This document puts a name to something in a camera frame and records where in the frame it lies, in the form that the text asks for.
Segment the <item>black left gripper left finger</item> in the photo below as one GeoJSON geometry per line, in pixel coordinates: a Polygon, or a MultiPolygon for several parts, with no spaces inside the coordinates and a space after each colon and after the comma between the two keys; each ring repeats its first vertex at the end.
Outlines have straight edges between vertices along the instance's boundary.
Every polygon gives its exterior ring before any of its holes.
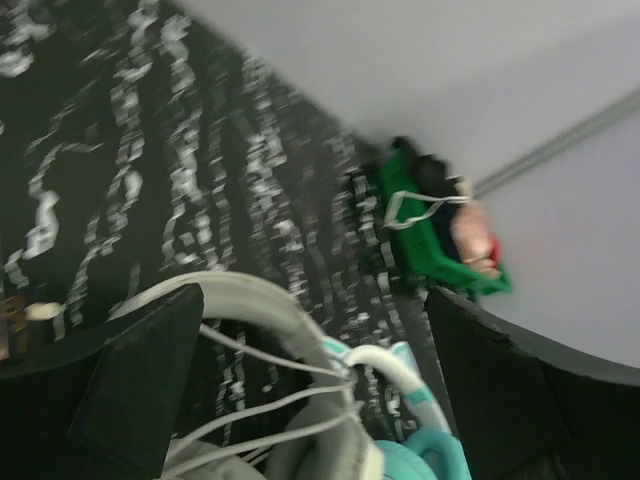
{"type": "Polygon", "coordinates": [[[71,479],[161,475],[197,343],[200,287],[187,285],[112,320],[70,427],[81,446],[71,479]]]}

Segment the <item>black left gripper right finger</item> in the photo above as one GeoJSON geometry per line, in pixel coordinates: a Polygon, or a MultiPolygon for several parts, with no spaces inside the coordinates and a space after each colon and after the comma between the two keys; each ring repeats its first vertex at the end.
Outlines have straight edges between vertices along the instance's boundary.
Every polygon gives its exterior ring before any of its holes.
{"type": "Polygon", "coordinates": [[[566,478],[557,449],[570,435],[539,363],[449,290],[424,309],[473,478],[566,478]]]}

